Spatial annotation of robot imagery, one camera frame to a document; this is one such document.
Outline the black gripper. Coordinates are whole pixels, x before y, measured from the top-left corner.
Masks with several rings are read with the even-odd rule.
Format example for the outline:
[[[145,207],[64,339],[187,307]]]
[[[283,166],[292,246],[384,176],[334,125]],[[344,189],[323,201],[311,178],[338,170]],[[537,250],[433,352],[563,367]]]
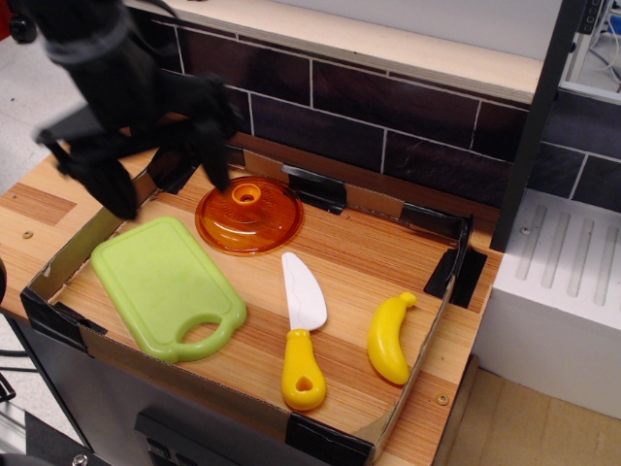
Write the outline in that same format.
[[[233,135],[233,107],[219,77],[163,70],[136,43],[108,50],[49,43],[47,53],[85,104],[40,130],[36,140],[55,154],[62,174],[112,214],[134,219],[138,213],[135,187],[117,159],[160,145],[193,147],[212,185],[229,188],[225,142]]]

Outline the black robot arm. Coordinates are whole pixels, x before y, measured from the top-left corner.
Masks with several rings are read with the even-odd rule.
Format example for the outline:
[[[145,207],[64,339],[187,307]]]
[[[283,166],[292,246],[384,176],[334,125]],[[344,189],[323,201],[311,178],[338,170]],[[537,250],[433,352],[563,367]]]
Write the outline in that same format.
[[[217,76],[159,67],[120,1],[26,1],[49,59],[73,80],[86,104],[41,130],[38,143],[58,170],[81,183],[115,216],[133,219],[138,201],[122,157],[168,145],[187,148],[212,182],[230,185],[225,144],[238,115]]]

